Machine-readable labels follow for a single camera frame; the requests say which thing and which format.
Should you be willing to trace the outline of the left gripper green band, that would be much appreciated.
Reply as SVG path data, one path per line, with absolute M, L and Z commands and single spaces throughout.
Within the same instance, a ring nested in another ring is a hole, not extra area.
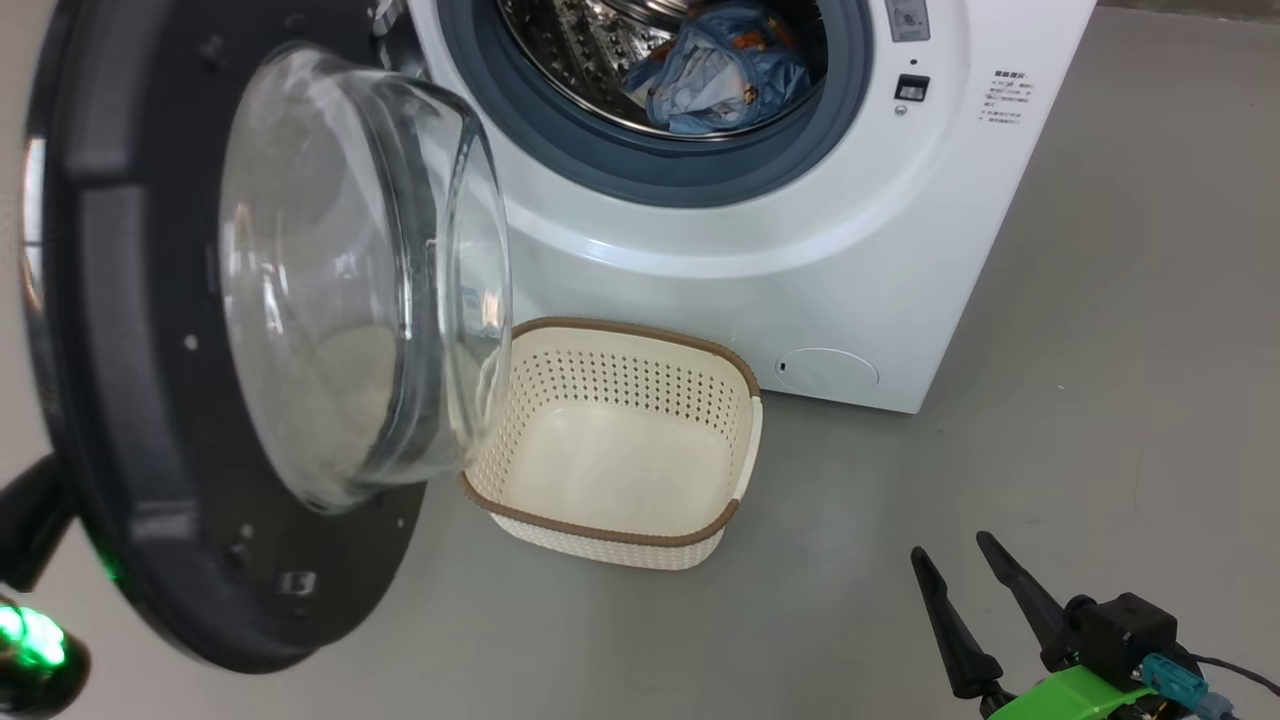
M 1 489 L 1 582 L 32 591 L 76 509 L 55 455 L 33 462 Z M 50 616 L 4 597 L 1 602 L 1 716 L 52 719 L 81 696 L 91 653 Z

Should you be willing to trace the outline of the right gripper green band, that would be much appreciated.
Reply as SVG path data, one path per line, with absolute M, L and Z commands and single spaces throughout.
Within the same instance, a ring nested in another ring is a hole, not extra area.
M 1066 669 L 1011 700 L 986 703 L 987 719 L 1162 719 L 1166 701 L 1134 671 L 1115 685 L 1087 667 L 1070 667 L 1071 651 L 1064 607 L 989 532 L 977 543 L 995 574 L 1015 598 L 1037 642 L 1046 669 Z M 923 547 L 910 552 L 922 600 L 948 685 L 960 700 L 979 700 L 1002 691 L 1004 670 L 984 652 L 948 598 L 948 587 Z

